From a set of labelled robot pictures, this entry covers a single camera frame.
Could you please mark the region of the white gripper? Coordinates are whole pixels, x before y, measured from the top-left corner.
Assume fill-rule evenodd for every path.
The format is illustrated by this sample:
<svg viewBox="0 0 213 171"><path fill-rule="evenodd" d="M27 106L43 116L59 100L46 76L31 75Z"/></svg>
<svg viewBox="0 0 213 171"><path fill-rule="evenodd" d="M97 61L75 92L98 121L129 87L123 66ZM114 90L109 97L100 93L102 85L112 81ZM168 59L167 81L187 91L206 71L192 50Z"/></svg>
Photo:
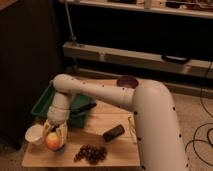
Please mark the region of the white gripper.
<svg viewBox="0 0 213 171"><path fill-rule="evenodd" d="M44 129L43 129L43 134L42 134L42 142L45 142L46 136L51 132L53 129L56 129L59 133L61 145L65 145L67 141L67 133L68 133L68 128L67 128L67 123L64 122L62 124L53 124L49 120L46 120L44 123Z"/></svg>

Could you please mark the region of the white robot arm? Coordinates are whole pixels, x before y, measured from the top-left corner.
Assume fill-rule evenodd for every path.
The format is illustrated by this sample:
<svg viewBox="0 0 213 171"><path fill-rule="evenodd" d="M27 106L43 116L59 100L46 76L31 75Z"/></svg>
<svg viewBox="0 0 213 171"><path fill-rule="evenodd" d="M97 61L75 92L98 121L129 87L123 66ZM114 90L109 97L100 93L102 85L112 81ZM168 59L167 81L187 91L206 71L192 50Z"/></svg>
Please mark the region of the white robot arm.
<svg viewBox="0 0 213 171"><path fill-rule="evenodd" d="M67 74L52 80L53 102L43 134L54 127L67 139L66 122L77 93L90 96L134 115L140 166L145 171L189 171L188 160L172 95L161 82L144 80L136 88L88 83Z"/></svg>

